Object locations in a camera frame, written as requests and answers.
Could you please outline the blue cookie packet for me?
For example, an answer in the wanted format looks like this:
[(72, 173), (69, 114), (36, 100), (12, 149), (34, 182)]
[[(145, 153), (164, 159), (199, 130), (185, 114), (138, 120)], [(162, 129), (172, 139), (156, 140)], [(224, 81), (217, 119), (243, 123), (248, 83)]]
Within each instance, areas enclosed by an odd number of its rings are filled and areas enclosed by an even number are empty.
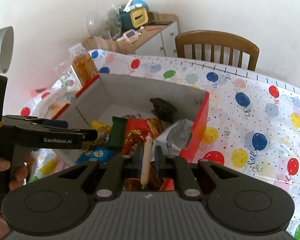
[(114, 155), (115, 152), (112, 150), (108, 150), (101, 146), (95, 146), (92, 150), (82, 153), (75, 161), (75, 164), (81, 164), (94, 159), (97, 159), (100, 163), (108, 163)]

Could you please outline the sausage stick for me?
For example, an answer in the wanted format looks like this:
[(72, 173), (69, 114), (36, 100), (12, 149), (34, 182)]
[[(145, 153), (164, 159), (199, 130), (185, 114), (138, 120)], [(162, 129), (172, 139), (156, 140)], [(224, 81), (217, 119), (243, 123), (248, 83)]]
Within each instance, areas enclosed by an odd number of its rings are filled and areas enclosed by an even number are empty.
[(153, 139), (150, 133), (148, 133), (143, 148), (142, 169), (141, 169), (141, 178), (140, 178), (142, 189), (146, 188), (146, 185), (148, 184), (149, 181), (152, 145), (153, 145)]

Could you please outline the silver foil snack bag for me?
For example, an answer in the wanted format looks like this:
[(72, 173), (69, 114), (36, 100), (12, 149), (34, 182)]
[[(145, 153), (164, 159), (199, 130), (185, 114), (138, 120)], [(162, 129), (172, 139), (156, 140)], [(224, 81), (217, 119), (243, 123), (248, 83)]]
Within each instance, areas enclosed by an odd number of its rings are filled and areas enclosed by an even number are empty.
[(155, 161), (155, 148), (157, 146), (161, 147), (163, 155), (178, 155), (188, 138), (192, 126), (193, 122), (191, 120), (182, 119), (166, 128), (153, 141), (151, 161)]

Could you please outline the green snack bar packet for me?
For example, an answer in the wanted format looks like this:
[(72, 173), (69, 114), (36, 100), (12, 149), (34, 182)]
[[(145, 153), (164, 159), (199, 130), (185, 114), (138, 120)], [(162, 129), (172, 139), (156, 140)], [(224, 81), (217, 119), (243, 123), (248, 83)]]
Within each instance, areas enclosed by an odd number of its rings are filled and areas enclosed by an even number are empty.
[(119, 151), (124, 145), (127, 119), (114, 116), (112, 117), (112, 121), (113, 126), (110, 132), (108, 148)]

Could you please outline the yellow m&m's packet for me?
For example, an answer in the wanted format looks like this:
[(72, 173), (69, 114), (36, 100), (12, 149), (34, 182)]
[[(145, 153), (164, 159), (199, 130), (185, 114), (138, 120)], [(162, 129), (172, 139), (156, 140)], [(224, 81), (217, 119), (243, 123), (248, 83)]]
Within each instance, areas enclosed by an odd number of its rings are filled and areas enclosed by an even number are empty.
[(97, 139), (95, 140), (96, 145), (106, 145), (109, 142), (111, 126), (93, 120), (91, 128), (95, 129), (98, 133)]

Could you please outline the red snack bag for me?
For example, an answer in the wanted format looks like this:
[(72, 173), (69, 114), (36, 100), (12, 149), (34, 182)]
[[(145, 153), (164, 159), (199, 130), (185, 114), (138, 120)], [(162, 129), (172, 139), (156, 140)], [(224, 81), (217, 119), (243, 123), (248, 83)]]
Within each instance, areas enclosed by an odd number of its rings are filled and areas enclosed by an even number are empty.
[(158, 118), (128, 119), (122, 155), (128, 155), (135, 144), (145, 142), (148, 133), (154, 140), (163, 131), (162, 122)]

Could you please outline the clear drinking glass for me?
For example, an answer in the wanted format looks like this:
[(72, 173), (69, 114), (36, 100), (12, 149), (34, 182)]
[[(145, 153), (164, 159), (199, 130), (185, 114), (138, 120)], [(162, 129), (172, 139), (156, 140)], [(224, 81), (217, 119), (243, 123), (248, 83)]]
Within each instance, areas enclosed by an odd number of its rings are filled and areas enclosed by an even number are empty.
[(59, 76), (62, 86), (68, 91), (79, 91), (82, 85), (72, 67), (72, 65), (64, 61), (55, 67), (55, 71)]

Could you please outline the red cardboard box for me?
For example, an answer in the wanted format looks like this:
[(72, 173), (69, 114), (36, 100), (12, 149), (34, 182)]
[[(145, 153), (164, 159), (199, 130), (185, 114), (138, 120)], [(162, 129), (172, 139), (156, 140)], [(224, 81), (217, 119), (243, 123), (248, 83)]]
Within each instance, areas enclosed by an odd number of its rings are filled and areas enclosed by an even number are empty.
[(119, 74), (103, 74), (81, 90), (58, 118), (72, 128), (91, 128), (77, 150), (57, 153), (69, 166), (107, 163), (115, 154), (131, 159), (126, 191), (178, 190), (200, 194), (191, 170), (206, 129), (208, 92), (186, 85)]

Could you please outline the amber drink bottle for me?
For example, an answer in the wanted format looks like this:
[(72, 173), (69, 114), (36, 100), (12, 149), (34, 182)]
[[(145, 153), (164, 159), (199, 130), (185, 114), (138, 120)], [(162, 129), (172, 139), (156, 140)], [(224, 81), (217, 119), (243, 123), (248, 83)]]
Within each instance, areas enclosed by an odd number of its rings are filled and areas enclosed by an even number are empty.
[(72, 67), (82, 86), (98, 76), (93, 59), (81, 43), (69, 48), (69, 53)]

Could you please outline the dark small snack packet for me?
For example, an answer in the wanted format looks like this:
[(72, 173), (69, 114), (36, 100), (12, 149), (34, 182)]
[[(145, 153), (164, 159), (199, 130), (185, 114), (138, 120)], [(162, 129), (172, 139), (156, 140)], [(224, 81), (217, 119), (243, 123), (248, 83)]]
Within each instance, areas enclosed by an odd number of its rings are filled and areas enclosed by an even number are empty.
[(161, 98), (151, 98), (149, 101), (153, 104), (154, 109), (151, 113), (154, 116), (161, 121), (173, 123), (173, 115), (178, 110), (172, 104)]

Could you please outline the silver desk lamp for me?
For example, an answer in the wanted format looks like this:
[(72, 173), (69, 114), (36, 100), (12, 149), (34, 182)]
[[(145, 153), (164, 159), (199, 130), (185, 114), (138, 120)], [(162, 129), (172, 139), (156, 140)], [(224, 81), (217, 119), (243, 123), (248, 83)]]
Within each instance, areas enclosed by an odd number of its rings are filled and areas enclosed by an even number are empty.
[(12, 26), (0, 29), (0, 74), (7, 73), (13, 55), (14, 29)]

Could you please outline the balloon pattern tablecloth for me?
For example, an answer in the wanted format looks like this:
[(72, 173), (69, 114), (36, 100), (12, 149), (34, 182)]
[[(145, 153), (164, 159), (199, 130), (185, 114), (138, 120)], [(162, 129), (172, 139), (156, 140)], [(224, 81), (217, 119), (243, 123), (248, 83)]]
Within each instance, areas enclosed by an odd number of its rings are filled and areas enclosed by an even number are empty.
[(90, 52), (99, 72), (187, 85), (210, 94), (207, 128), (194, 156), (287, 191), (300, 239), (300, 89), (255, 72), (207, 61)]

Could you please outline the glass fishbowl vase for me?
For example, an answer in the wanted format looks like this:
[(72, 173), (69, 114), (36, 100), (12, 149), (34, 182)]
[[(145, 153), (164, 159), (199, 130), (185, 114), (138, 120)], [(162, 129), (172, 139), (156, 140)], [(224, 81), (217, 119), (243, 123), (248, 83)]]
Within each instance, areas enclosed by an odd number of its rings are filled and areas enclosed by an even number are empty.
[(116, 40), (121, 36), (121, 16), (119, 10), (113, 4), (90, 11), (86, 20), (91, 37), (110, 34), (111, 39)]

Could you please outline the white pink toy phone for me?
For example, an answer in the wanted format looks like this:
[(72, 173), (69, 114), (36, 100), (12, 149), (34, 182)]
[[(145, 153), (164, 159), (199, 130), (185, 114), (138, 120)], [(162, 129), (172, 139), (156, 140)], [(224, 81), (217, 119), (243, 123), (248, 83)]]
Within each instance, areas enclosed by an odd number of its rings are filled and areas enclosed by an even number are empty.
[(117, 41), (126, 41), (129, 43), (134, 43), (135, 41), (138, 40), (140, 35), (141, 35), (140, 32), (130, 29), (124, 32), (123, 35), (117, 39)]

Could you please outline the white side cabinet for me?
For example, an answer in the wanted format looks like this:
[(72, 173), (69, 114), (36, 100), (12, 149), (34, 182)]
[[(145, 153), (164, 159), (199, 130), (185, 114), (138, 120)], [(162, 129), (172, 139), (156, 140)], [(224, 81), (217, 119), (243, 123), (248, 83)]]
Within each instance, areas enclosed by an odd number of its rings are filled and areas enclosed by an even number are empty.
[(177, 57), (175, 37), (179, 35), (177, 16), (160, 14), (159, 24), (145, 26), (137, 41), (110, 41), (100, 37), (83, 42), (87, 50), (103, 49), (121, 54)]

